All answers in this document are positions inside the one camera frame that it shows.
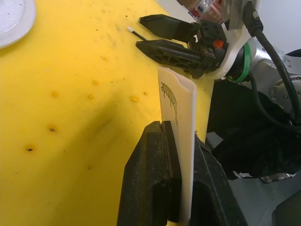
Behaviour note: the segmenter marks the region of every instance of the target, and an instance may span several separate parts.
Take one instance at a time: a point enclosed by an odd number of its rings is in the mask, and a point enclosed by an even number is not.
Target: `dark stain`
[[[35,145],[33,144],[28,144],[25,146],[26,151],[31,152],[35,149]]]
[[[89,94],[89,95],[88,95],[88,99],[89,99],[89,100],[93,100],[93,99],[94,99],[93,94]]]
[[[109,34],[107,34],[107,36],[108,36],[108,39],[111,41],[112,45],[115,47],[116,41]]]
[[[108,61],[109,59],[106,56],[100,56],[100,58],[104,61]]]
[[[56,125],[51,124],[51,125],[48,125],[47,128],[48,128],[49,131],[51,131],[51,132],[55,132],[55,133],[58,132],[58,129],[57,129],[57,126],[56,126]]]
[[[51,92],[51,96],[52,97],[58,97],[60,94],[59,94],[59,92],[57,92],[57,91],[53,91],[53,92]]]

